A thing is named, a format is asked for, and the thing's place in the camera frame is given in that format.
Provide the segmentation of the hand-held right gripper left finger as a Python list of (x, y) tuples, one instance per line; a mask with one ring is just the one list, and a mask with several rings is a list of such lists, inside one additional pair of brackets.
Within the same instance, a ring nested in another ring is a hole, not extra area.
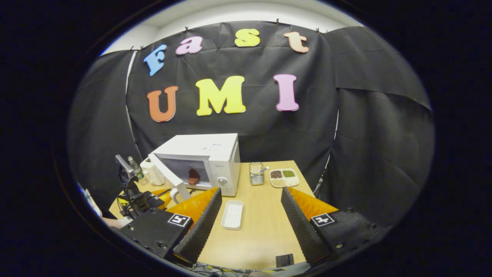
[(170, 209), (151, 208), (120, 233), (151, 254), (192, 266), (204, 249), (222, 203), (221, 189), (211, 188)]

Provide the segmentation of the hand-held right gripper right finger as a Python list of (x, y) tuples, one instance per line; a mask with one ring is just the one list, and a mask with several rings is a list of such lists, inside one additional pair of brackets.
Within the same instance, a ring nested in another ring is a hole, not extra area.
[(385, 233), (382, 225), (361, 214), (337, 209), (293, 187), (282, 189), (281, 203), (311, 266), (348, 258)]

